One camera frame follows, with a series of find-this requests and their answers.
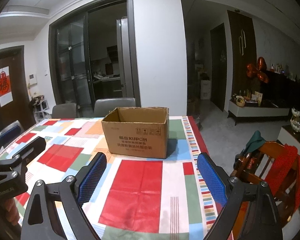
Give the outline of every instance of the cardboard box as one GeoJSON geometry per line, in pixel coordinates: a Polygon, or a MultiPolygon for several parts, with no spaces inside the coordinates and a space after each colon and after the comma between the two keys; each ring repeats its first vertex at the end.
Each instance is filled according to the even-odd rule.
{"type": "Polygon", "coordinates": [[[167,157],[168,108],[118,107],[101,123],[111,153],[146,158],[167,157]]]}

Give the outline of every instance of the silver bolt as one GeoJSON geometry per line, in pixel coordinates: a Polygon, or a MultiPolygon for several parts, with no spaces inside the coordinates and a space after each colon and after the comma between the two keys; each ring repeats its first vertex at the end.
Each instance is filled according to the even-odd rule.
{"type": "Polygon", "coordinates": [[[239,179],[238,179],[237,177],[235,177],[235,176],[231,176],[231,177],[230,177],[230,181],[231,181],[232,183],[236,183],[236,182],[239,181],[239,179]]]}
{"type": "Polygon", "coordinates": [[[66,182],[71,182],[74,180],[74,176],[68,176],[66,177],[66,182]]]}
{"type": "Polygon", "coordinates": [[[37,180],[37,182],[35,183],[36,186],[41,186],[43,183],[42,179],[37,180]]]}
{"type": "Polygon", "coordinates": [[[268,183],[266,182],[266,181],[261,181],[261,186],[263,186],[263,187],[268,187],[268,183]]]}

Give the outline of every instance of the green cloth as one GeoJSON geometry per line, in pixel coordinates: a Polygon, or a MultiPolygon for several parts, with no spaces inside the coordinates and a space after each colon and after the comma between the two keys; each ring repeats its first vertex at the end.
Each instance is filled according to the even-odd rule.
{"type": "Polygon", "coordinates": [[[241,155],[246,155],[248,153],[254,152],[255,150],[259,149],[265,142],[266,140],[262,138],[260,131],[255,131],[251,139],[246,144],[245,148],[242,150],[241,155]]]}

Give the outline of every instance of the tiled floor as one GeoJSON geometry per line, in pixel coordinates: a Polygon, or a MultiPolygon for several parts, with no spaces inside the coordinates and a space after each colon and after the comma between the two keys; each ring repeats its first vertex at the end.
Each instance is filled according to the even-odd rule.
{"type": "MultiPolygon", "coordinates": [[[[200,132],[210,157],[227,174],[233,171],[234,156],[242,151],[256,130],[260,131],[265,140],[275,141],[281,126],[289,124],[289,122],[277,121],[239,123],[234,126],[234,120],[227,118],[228,114],[222,112],[209,100],[201,100],[200,110],[202,124],[200,132]]],[[[299,229],[300,215],[297,211],[292,220],[282,229],[283,239],[291,240],[299,229]]]]}

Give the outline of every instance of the table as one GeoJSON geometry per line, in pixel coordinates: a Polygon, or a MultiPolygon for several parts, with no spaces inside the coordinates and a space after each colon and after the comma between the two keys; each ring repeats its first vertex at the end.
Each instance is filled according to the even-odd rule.
{"type": "Polygon", "coordinates": [[[294,133],[291,125],[284,125],[281,127],[278,140],[283,145],[288,144],[295,146],[298,149],[298,154],[300,155],[300,133],[294,133]]]}
{"type": "Polygon", "coordinates": [[[273,107],[251,107],[237,106],[236,103],[229,101],[228,118],[232,117],[236,126],[239,122],[265,122],[286,120],[288,118],[289,108],[273,107]]]}
{"type": "MultiPolygon", "coordinates": [[[[75,175],[97,152],[106,155],[107,167],[82,208],[102,240],[201,240],[221,209],[196,168],[197,156],[207,148],[192,117],[170,117],[165,160],[111,154],[100,118],[43,120],[7,147],[0,160],[37,136],[47,146],[28,165],[28,191],[16,197],[20,224],[37,180],[48,184],[75,175]]],[[[56,207],[67,238],[75,239],[62,204],[56,207]]]]}

